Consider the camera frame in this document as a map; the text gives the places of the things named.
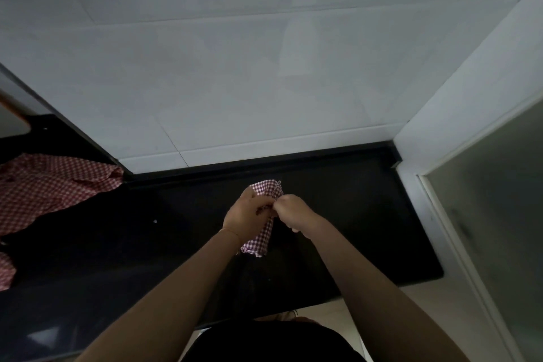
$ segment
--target red checkered fabric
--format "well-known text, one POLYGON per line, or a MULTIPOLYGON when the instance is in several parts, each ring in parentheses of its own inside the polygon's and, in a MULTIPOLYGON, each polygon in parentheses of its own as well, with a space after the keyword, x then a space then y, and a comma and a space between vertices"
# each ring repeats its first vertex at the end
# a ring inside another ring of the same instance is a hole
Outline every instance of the red checkered fabric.
MULTIPOLYGON (((116 165, 23 153, 0 165, 0 236, 26 228, 38 216, 68 208, 123 183, 116 165)), ((15 268, 0 253, 0 290, 8 289, 15 268)))
MULTIPOLYGON (((283 194, 283 189, 281 188, 281 182, 279 180, 263 180, 251 185, 253 190, 257 195, 271 196, 274 199, 277 199, 283 194)), ((273 228, 273 218, 268 219, 264 228, 258 234, 256 238, 248 241, 245 245, 241 247, 242 252, 251 253, 259 258, 268 253, 268 242, 270 236, 272 235, 273 228)))

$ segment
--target bracelet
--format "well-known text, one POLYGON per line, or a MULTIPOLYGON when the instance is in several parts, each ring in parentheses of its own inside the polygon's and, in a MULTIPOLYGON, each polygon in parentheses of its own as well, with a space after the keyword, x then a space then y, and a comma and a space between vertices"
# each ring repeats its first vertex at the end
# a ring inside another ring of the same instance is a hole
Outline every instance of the bracelet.
POLYGON ((227 231, 227 232, 230 232, 230 233, 233 233, 234 235, 236 235, 238 237, 238 239, 240 240, 240 246, 243 246, 243 242, 241 240, 241 237, 236 233, 234 232, 233 230, 230 230, 230 229, 227 229, 227 228, 221 228, 221 230, 219 230, 219 232, 222 232, 223 230, 227 231))

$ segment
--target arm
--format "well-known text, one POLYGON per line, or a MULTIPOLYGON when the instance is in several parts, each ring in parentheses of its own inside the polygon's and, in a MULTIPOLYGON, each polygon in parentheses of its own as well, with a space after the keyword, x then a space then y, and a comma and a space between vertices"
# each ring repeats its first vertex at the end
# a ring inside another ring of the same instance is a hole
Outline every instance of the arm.
POLYGON ((177 361, 230 259, 260 233, 274 199, 245 189, 223 228, 89 345, 77 362, 177 361))
POLYGON ((372 358, 383 362, 468 362, 445 332, 341 233, 295 195, 274 204, 279 218, 315 244, 372 358))

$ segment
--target left hand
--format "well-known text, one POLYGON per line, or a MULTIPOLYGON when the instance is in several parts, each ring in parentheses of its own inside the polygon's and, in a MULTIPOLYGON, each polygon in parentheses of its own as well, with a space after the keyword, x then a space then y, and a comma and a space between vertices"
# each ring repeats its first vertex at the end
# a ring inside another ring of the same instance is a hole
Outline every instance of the left hand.
POLYGON ((257 196, 252 187, 246 188, 224 217, 223 229, 238 235, 242 244, 254 239, 275 215, 274 202, 271 196, 257 196))

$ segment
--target hand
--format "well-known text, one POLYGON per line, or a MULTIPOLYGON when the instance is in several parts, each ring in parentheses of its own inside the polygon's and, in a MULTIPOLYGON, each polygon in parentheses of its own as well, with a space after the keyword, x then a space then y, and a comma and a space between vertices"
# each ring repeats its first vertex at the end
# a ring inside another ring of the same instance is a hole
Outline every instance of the hand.
POLYGON ((275 201, 273 208, 285 225, 295 232, 301 230, 308 238, 310 238, 311 229, 325 220, 296 195, 281 196, 275 201))
POLYGON ((224 217, 223 229, 238 235, 242 244, 254 239, 266 221, 275 215, 274 202, 271 196, 257 196, 253 188, 248 187, 224 217))

